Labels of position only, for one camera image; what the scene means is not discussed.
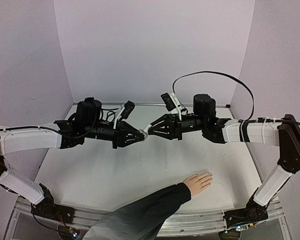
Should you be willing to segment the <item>glitter nail polish bottle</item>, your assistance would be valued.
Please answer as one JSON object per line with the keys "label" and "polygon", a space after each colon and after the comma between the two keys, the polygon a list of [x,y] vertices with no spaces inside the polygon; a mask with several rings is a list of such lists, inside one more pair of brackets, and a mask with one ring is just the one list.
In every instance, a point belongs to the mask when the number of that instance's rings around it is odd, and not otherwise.
{"label": "glitter nail polish bottle", "polygon": [[148,133],[145,132],[143,129],[139,129],[138,131],[139,131],[140,134],[143,135],[143,141],[145,141],[149,136]]}

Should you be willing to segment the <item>white nail polish cap brush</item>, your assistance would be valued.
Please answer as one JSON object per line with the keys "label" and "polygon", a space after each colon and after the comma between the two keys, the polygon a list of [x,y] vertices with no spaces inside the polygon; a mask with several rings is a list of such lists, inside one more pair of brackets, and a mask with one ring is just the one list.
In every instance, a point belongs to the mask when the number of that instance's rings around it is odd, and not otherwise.
{"label": "white nail polish cap brush", "polygon": [[143,131],[145,132],[145,133],[148,133],[149,132],[149,129],[152,127],[152,125],[149,123],[149,124],[147,124],[145,127],[144,127],[144,129],[143,129]]}

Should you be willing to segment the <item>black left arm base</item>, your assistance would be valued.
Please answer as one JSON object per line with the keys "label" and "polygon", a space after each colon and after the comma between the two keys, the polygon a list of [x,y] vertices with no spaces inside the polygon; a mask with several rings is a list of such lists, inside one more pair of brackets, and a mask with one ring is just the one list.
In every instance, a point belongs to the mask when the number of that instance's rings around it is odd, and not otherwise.
{"label": "black left arm base", "polygon": [[43,200],[31,205],[31,213],[42,218],[72,224],[75,209],[73,207],[56,204],[50,190],[43,184],[39,184],[43,190]]}

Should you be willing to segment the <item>dark sleeved forearm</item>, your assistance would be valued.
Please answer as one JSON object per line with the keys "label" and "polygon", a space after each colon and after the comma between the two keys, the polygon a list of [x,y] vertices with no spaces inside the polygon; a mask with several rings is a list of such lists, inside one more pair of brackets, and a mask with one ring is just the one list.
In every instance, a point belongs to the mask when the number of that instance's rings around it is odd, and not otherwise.
{"label": "dark sleeved forearm", "polygon": [[190,200],[184,183],[165,187],[102,217],[83,239],[154,240],[166,219]]}

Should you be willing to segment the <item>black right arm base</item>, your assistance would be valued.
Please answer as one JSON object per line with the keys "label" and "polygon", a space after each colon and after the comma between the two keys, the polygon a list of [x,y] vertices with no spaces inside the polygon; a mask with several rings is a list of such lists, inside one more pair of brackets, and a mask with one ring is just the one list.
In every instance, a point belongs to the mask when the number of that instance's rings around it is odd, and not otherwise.
{"label": "black right arm base", "polygon": [[265,206],[257,204],[254,200],[249,200],[246,207],[228,210],[224,213],[226,229],[233,229],[238,226],[256,224],[268,219],[268,202]]}

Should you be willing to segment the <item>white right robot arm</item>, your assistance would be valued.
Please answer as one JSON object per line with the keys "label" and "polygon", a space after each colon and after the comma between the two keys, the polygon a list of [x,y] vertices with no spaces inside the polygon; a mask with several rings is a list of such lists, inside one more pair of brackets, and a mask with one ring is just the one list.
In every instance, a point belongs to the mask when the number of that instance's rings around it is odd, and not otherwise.
{"label": "white right robot arm", "polygon": [[181,140],[184,133],[200,131],[204,139],[215,144],[250,143],[279,148],[276,166],[253,194],[252,202],[258,206],[266,206],[300,170],[300,123],[293,115],[253,120],[219,118],[216,101],[208,94],[196,94],[193,112],[183,115],[184,107],[174,93],[164,93],[161,98],[168,113],[148,124],[148,135]]}

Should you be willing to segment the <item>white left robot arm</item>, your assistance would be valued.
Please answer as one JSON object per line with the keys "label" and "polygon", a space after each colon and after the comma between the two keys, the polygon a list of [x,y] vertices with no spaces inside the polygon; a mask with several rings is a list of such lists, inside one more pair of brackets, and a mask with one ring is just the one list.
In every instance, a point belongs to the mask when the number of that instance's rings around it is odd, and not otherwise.
{"label": "white left robot arm", "polygon": [[126,122],[135,104],[127,101],[112,121],[103,119],[102,103],[93,97],[79,102],[67,120],[34,126],[0,127],[0,185],[24,197],[46,218],[54,218],[57,206],[49,190],[30,180],[5,163],[5,156],[35,149],[70,149],[83,145],[85,139],[110,141],[114,149],[142,142],[146,135]]}

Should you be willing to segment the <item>mannequin hand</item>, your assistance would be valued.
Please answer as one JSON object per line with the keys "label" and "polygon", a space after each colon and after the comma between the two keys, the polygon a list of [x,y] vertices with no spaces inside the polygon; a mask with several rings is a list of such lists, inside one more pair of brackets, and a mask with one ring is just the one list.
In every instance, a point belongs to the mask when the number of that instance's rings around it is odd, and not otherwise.
{"label": "mannequin hand", "polygon": [[191,196],[195,196],[206,190],[213,182],[213,174],[210,172],[196,173],[187,177],[183,183],[187,186]]}

